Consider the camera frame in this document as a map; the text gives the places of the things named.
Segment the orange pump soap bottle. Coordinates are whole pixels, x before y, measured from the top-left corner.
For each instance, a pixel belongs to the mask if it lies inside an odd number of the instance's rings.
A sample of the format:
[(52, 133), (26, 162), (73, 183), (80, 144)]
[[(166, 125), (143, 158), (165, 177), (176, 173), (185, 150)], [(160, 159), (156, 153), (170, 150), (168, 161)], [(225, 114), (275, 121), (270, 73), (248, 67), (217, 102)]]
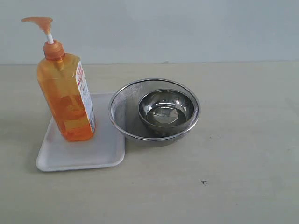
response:
[(46, 35), (45, 58), (37, 66), (37, 80), (61, 135), (67, 141), (93, 137), (96, 119), (93, 103), (79, 56), (66, 53), (51, 35), (50, 17), (26, 17)]

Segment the small stainless steel bowl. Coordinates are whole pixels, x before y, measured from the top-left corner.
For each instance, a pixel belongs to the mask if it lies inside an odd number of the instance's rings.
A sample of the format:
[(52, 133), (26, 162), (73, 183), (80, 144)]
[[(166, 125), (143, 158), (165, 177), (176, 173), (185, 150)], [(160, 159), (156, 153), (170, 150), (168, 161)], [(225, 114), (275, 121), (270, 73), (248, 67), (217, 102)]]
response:
[(197, 100), (174, 89), (151, 91), (139, 101), (141, 122), (154, 135), (167, 137), (186, 131), (199, 114)]

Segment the steel mesh strainer basket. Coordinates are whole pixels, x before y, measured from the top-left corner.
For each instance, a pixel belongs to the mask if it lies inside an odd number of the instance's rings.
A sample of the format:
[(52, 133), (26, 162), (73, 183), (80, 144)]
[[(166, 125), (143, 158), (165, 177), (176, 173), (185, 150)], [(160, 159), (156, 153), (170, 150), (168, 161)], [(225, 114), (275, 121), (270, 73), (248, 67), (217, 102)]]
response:
[[(174, 89), (188, 96), (194, 97), (199, 104), (199, 114), (186, 131), (178, 134), (161, 137), (150, 132), (141, 122), (138, 113), (139, 101), (151, 91), (159, 89)], [(196, 95), (186, 86), (168, 79), (147, 78), (131, 82), (119, 89), (109, 102), (109, 118), (114, 127), (127, 139), (136, 144), (149, 147), (170, 145), (183, 138), (199, 120), (201, 107)]]

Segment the white rectangular plastic tray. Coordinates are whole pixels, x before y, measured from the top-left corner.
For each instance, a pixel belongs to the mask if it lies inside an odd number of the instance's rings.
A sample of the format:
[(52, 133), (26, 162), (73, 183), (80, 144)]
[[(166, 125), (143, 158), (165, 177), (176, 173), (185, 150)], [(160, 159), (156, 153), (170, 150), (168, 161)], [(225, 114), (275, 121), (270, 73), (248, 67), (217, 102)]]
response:
[(43, 172), (114, 167), (125, 156), (125, 138), (113, 126), (108, 115), (112, 93), (92, 94), (96, 117), (94, 136), (86, 141), (69, 142), (51, 119), (36, 166)]

